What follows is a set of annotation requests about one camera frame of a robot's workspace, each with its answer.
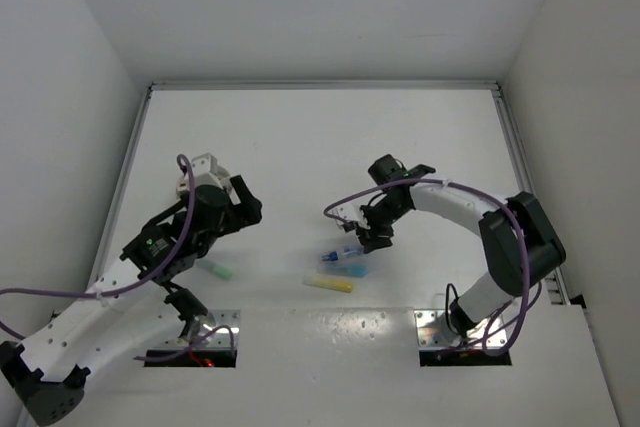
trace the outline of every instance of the metal bracket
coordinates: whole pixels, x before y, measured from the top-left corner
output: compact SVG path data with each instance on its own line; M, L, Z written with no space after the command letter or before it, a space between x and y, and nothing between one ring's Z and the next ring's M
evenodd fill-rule
M414 317L416 320L416 333L418 335L418 350L419 351L436 351L441 349L447 349L455 347L459 343L459 339L451 342L448 340L449 336L443 335L441 327L445 325L442 317L444 316L444 310L431 309L431 310L414 310ZM480 322L473 330L467 332L467 338L469 341L479 340L484 335L484 329L489 323L488 319ZM502 327L502 318L498 318L494 322L492 331ZM487 341L487 348L498 349L507 341L507 332L498 332Z
M218 325L228 325L233 332L233 344L235 350L238 349L238 340L240 338L240 310L210 310L205 318L200 322L200 330L196 333L196 337L200 337L210 332L211 329ZM153 350L170 350L176 351L187 346L187 341L183 338L172 339L163 344L154 347ZM199 344L193 348L194 352L216 352L228 351L231 348L229 332L226 329L220 329L214 335L207 339L207 342Z

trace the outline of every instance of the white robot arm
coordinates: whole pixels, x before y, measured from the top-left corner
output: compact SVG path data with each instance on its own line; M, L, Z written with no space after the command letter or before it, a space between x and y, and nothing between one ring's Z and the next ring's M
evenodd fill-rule
M0 370L38 425L75 409L104 366L193 331L208 309L172 279L219 237L262 219L262 204L242 177L230 177L210 154L182 158L188 179L178 187L180 200L147 222L62 314L19 344L0 345ZM149 297L157 302L138 305Z
M504 198L435 176L423 179L435 169L418 165L407 170L391 155L378 159L368 172L379 187L366 193L382 191L375 205L371 202L362 206L345 204L364 195L361 192L325 210L325 214L336 219L346 231L356 231L365 253L391 246L392 224L410 210L437 214L482 239L488 272L445 307L451 311L451 325L442 325L437 330L448 343L455 337L464 338L467 331L523 294L522 249L510 219L497 204L504 204L508 213L517 217L523 230L529 285L541 281L566 259L564 247L544 210L529 193Z

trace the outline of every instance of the purple cable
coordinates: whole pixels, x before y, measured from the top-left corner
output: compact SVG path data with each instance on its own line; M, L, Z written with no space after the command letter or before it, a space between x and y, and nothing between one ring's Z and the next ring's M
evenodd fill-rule
M529 302L529 305L527 306L527 310L531 309L531 307L533 307L535 305L535 303L540 298L540 294L542 294L542 284L540 282L538 282L537 285L538 285L538 290L536 291L535 295L533 296L533 299L531 300L531 302ZM506 324L503 324L495 332L491 332L490 334L488 333L489 329L491 328L491 324L493 324L493 322L495 322L496 319L498 317L500 317L500 314L502 314L502 312L504 312L508 306L509 306L509 304L505 304L505 305L503 305L502 307L500 307L498 310L496 310L493 313L493 315L489 319L489 323L487 324L487 327L484 330L484 336L481 339L472 340L471 342L466 342L466 343L463 343L463 344L460 344L460 345L456 345L455 347L449 347L447 349L442 349L442 350L439 350L438 353L441 353L441 354L452 354L453 352L459 352L459 351L463 351L463 350L468 350L467 347L472 347L474 345L478 345L479 343L482 343L483 352L485 352L485 353L488 352L489 349L487 349L486 342L491 337L496 335L498 332L502 332L506 328L508 328L511 325L513 325L513 323L518 319L518 317L516 316L513 319L511 319L509 322L507 322Z
M210 332L207 332L203 336L197 337L193 342L191 342L184 349L179 350L177 352L174 352L173 354L163 355L162 357L144 357L144 356L140 356L139 355L138 357L134 357L134 359L135 360L141 360L143 362L150 362L150 363L169 362L171 360L177 359L181 355L186 354L187 352L192 350L195 346L203 343L205 340L207 340L213 334L218 332L220 329L227 329L227 331L229 332L229 345L230 345L229 348L231 349L231 352L234 352L235 351L235 347L234 347L235 342L233 340L233 332L231 331L231 327L229 327L228 325L219 325L219 326L214 327L213 329L211 329Z
M132 284L126 285L124 287L120 287L118 289L106 290L102 292L101 297L115 297L116 295L125 294L127 292L132 291L133 289L137 289L143 284L146 284L150 280L156 278L160 273L173 261L173 258L177 255L178 251L182 247L185 239L187 238L187 234L189 233L189 227L191 226L191 220L193 219L193 212L195 210L196 204L196 196L195 196L195 179L193 175L193 169L191 168L191 162L189 159L180 154L177 157L178 165L183 173L187 174L189 178L189 200L187 202L187 215L185 217L184 225L182 226L182 230L180 231L180 235L176 240L176 243L169 251L169 254L165 257L165 259L152 270L149 275L145 276L143 279L140 279ZM88 293L88 292L64 292L59 290L42 290L42 289L27 289L24 287L9 287L7 289L0 290L0 295L5 294L26 294L26 295L38 295L43 297L58 297L63 299L95 299L96 294ZM18 340L24 340L24 336L13 330L11 327L6 325L4 322L0 321L0 329L4 330L9 335L15 337Z
M338 200L337 202L334 202L333 204L325 207L323 214L326 217L329 217L330 219L335 219L339 222L345 223L346 221L343 218L337 215L331 214L330 213L331 210L335 209L339 205L346 204L347 202L351 202L352 200L358 199L365 195L372 194L374 192L378 192L384 189L388 189L390 187L396 187L398 185L416 185L416 184L443 185L443 183L444 182L442 180L437 180L437 179L394 180L393 182L387 182L386 184L377 185L375 187L371 187L370 189L363 190L362 192L358 192L356 194L345 197L344 199ZM492 195L482 192L481 190L474 189L473 187L469 187L463 184L458 184L456 182L449 182L447 186L449 188L461 190L463 192L467 192L469 194L475 195L476 197L479 197L497 206L505 215L507 220L509 220L511 227L516 233L516 237L518 240L518 250L520 251L520 258L522 260L522 300L520 302L520 312L518 312L518 315L513 319L516 325L513 328L513 332L511 333L511 336L509 337L507 342L499 349L485 352L487 355L491 355L491 356L503 355L509 351L509 349L513 346L513 344L518 339L518 336L520 335L520 331L522 330L522 326L524 325L524 319L527 316L527 308L529 305L529 289L531 288L531 277L530 277L531 274L529 269L529 254L527 252L527 244L525 243L525 240L524 240L524 234L522 233L522 228L520 227L518 220L513 215L513 213L509 210L509 208L505 204L500 202L498 199L493 197Z

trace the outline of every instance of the purple wire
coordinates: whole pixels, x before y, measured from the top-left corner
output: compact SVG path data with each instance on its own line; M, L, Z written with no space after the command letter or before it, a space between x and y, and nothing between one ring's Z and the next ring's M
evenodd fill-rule
M186 354L187 352L192 350L194 347L196 347L197 345L203 343L205 340L207 340L213 334L218 332L220 329L227 329L227 331L229 332L229 345L230 345L231 352L234 352L234 350L235 350L235 347L234 347L235 342L233 340L233 332L231 331L231 327L229 327L228 325L219 325L219 326L214 327L213 329L211 329L211 331L207 332L203 336L197 337L193 342L191 342L184 349L179 350L177 352L174 352L173 354L163 355L162 357L144 357L144 356L139 355L138 357L134 357L134 359L135 360L141 360L143 362L150 362L150 363L169 362L171 360L177 359L181 355Z
M182 230L180 231L180 235L176 240L176 243L169 251L169 254L165 257L165 259L152 270L149 275L146 275L143 279L140 279L132 284L126 285L124 287L120 287L118 289L113 290L105 290L102 292L101 297L115 297L116 295L125 294L127 292L132 291L133 289L137 289L141 285L146 284L150 280L156 278L160 273L167 268L167 266L173 261L173 258L178 254L178 251L182 247L185 239L187 238L187 234L189 233L189 227L191 226L191 220L193 219L193 212L195 210L196 205L196 196L195 196L195 179L193 175L193 169L191 168L191 161L183 154L178 155L177 157L178 165L180 169L187 174L189 178L189 200L187 202L187 215L185 217L184 225L182 226ZM89 292L64 292L59 290L42 290L42 289L27 289L24 287L9 287L7 289L0 290L0 295L5 294L26 294L26 295L38 295L43 297L58 297L63 299L95 299L96 294ZM13 330L11 327L6 325L4 322L0 321L0 329L4 330L9 335L15 337L18 340L24 340L24 336L20 333Z
M339 205L346 204L347 202L351 202L352 200L358 199L368 194L372 194L374 192L388 189L390 187L396 187L398 185L416 185L416 184L443 185L444 182L442 180L437 180L437 179L394 180L393 182L387 182L386 184L377 185L375 187L371 187L370 189L363 190L362 192L358 192L356 194L345 197L344 199L338 200L337 202L334 202L333 204L325 207L323 214L326 217L329 217L330 219L335 219L339 222L345 223L346 221L343 218L337 215L331 214L331 210L335 209ZM518 315L513 319L516 325L513 328L513 332L511 333L511 336L502 347L500 347L499 349L485 352L487 355L491 355L491 356L503 355L509 351L509 349L513 346L513 344L518 339L518 336L520 335L520 332L522 330L522 326L524 325L524 320L527 316L527 309L529 305L529 289L531 288L531 277L530 277L531 274L529 269L529 254L527 252L527 244L525 243L525 240L524 240L524 234L522 232L522 228L520 227L520 224L518 223L518 220L513 215L513 212L511 212L505 204L500 202L498 199L496 199L492 195L489 195L486 192L482 192L481 190L474 189L473 187L469 187L463 184L458 184L456 182L449 182L447 186L449 188L461 190L463 192L467 192L469 194L475 195L476 197L484 199L487 202L490 202L494 204L496 207L498 207L502 211L502 213L505 215L507 220L509 220L509 223L511 224L511 227L515 231L516 238L518 240L518 250L520 251L520 258L522 260L522 300L520 301L520 311L518 312Z
M531 302L529 302L529 305L527 306L527 311L529 309L531 309L531 307L533 307L536 304L536 302L540 298L540 294L542 294L542 284L540 282L538 282L538 290L536 291L535 295L533 296L533 299L531 300ZM468 350L468 347L472 347L474 345L478 345L479 343L482 343L483 352L485 352L485 353L489 352L490 349L487 348L486 342L491 337L496 335L497 333L502 332L506 328L512 326L513 323L518 319L518 317L516 316L513 319L511 319L509 322L507 322L506 324L501 325L500 328L497 329L495 332L491 332L490 334L488 333L489 329L491 328L491 324L493 324L493 322L495 322L496 319L498 317L500 317L500 314L502 314L506 310L506 308L508 306L509 306L509 304L505 304L505 305L503 305L502 307L500 307L498 310L496 310L493 313L493 315L489 319L489 323L487 324L487 327L485 327L484 336L481 339L472 340L471 342L466 342L466 343L463 343L463 344L460 344L460 345L456 345L455 347L449 347L447 349L442 349L442 350L439 350L438 353L451 354L453 352L464 351L464 350Z

